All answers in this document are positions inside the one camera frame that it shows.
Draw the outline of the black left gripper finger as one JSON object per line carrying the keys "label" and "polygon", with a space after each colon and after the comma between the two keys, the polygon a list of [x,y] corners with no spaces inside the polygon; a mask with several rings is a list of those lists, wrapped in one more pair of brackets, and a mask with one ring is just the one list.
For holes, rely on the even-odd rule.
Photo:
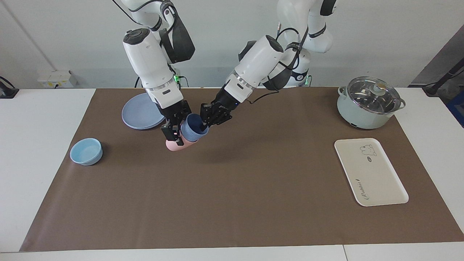
{"label": "black left gripper finger", "polygon": [[210,127],[217,123],[218,105],[217,103],[202,103],[200,106],[200,117],[202,118],[202,128]]}
{"label": "black left gripper finger", "polygon": [[214,112],[214,125],[221,125],[231,118],[231,110],[227,108],[218,108],[217,111]]}

